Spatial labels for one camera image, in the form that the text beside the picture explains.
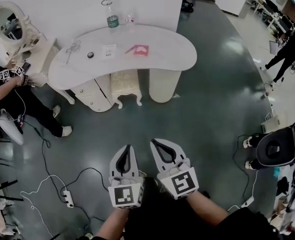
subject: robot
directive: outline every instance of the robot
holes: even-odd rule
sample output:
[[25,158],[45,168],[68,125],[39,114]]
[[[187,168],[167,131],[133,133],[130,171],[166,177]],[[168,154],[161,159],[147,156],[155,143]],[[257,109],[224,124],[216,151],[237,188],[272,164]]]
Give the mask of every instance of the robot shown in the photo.
[[[168,140],[155,138],[150,148],[159,173],[157,179],[175,200],[186,197],[199,188],[197,176],[183,149]],[[111,186],[108,187],[113,207],[137,208],[142,204],[144,178],[139,171],[134,149],[122,147],[109,166]]]

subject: black pants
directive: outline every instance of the black pants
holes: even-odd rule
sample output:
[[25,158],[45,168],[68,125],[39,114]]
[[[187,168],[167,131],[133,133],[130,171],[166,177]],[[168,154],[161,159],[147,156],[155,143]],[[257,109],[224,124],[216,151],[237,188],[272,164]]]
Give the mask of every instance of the black pants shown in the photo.
[[197,239],[212,231],[184,198],[160,193],[150,177],[145,178],[142,205],[130,211],[124,229],[125,240]]
[[276,83],[285,73],[285,71],[292,65],[292,63],[295,61],[295,54],[287,49],[286,47],[282,48],[277,55],[266,65],[266,69],[268,70],[281,60],[284,60],[280,70],[278,71],[276,77],[273,79],[273,81]]
[[[25,103],[25,114],[35,118],[42,126],[47,128],[55,137],[62,137],[63,128],[53,117],[53,111],[48,109],[32,93],[31,87],[21,86],[15,90],[21,96]],[[11,91],[11,93],[0,101],[0,108],[5,109],[13,119],[24,113],[24,105],[20,97]]]
[[264,136],[268,135],[268,133],[256,133],[252,135],[251,139],[248,141],[249,144],[253,147],[256,148],[259,144],[259,142],[263,139]]

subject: plastic bottle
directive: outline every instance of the plastic bottle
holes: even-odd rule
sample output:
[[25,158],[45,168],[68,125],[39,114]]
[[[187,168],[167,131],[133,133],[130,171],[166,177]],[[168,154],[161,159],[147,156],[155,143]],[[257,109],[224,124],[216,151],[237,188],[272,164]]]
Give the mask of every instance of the plastic bottle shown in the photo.
[[114,29],[120,25],[119,17],[115,13],[113,2],[111,0],[103,0],[101,5],[105,6],[107,26]]
[[130,11],[126,14],[125,24],[127,26],[133,26],[135,24],[134,14]]

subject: small round object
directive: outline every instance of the small round object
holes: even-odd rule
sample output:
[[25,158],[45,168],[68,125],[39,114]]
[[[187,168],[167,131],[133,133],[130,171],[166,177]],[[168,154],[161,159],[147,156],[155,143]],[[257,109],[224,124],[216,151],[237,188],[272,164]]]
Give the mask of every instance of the small round object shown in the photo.
[[94,57],[94,53],[91,51],[91,52],[89,52],[88,54],[87,54],[87,57],[89,58],[89,59],[92,59],[93,57]]

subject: person walking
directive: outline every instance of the person walking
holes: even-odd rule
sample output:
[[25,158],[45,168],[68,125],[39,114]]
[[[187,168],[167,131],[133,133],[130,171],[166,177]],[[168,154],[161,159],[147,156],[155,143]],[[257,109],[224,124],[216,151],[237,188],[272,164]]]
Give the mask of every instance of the person walking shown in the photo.
[[277,53],[277,55],[265,65],[265,69],[268,70],[275,64],[285,59],[276,77],[270,83],[271,87],[274,87],[276,82],[281,79],[285,71],[295,62],[295,30],[289,30],[288,32],[281,35],[280,39],[284,40],[286,37],[289,38],[285,46]]

